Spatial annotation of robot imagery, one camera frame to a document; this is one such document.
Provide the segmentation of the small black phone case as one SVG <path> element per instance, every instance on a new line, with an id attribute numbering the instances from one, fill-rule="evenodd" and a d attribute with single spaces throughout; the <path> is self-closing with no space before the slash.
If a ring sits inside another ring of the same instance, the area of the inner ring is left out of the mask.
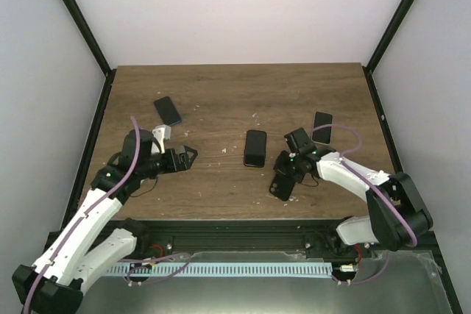
<path id="1" fill-rule="evenodd" d="M 281 201 L 288 201 L 296 184 L 291 169 L 284 163 L 275 163 L 274 171 L 269 193 Z"/>

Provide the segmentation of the white phone black screen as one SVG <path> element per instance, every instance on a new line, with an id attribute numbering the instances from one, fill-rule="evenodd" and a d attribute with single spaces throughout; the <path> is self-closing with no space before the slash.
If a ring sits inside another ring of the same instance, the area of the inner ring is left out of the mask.
<path id="1" fill-rule="evenodd" d="M 311 140 L 329 145 L 331 142 L 333 116 L 330 113 L 315 112 Z"/>

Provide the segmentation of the magenta phone black screen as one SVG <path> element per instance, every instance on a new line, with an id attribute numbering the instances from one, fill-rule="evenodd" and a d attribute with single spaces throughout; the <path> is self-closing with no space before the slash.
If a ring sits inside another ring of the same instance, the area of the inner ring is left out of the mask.
<path id="1" fill-rule="evenodd" d="M 250 129 L 246 133 L 244 147 L 244 165 L 263 168 L 266 160 L 267 134 L 264 131 Z"/>

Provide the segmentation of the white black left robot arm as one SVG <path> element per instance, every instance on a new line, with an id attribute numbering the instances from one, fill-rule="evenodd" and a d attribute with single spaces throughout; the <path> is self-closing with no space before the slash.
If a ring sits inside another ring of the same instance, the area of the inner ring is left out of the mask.
<path id="1" fill-rule="evenodd" d="M 187 171 L 198 152 L 170 149 L 169 126 L 133 129 L 91 183 L 82 205 L 47 250 L 31 265 L 20 265 L 12 281 L 24 313 L 75 313 L 85 294 L 113 265 L 142 260 L 150 249 L 147 228 L 128 218 L 95 245 L 113 216 L 147 179 Z"/>

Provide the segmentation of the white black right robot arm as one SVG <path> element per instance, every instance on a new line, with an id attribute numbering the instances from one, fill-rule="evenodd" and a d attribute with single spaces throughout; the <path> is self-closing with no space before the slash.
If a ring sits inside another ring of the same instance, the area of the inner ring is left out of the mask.
<path id="1" fill-rule="evenodd" d="M 388 174 L 347 159 L 350 150 L 338 152 L 317 146 L 303 128 L 285 135 L 288 150 L 275 161 L 269 192 L 281 201 L 291 197 L 294 186 L 306 175 L 332 182 L 364 201 L 368 215 L 350 217 L 327 238 L 328 251 L 344 257 L 353 246 L 380 244 L 389 251 L 415 247 L 433 226 L 433 219 L 413 179 L 404 172 Z"/>

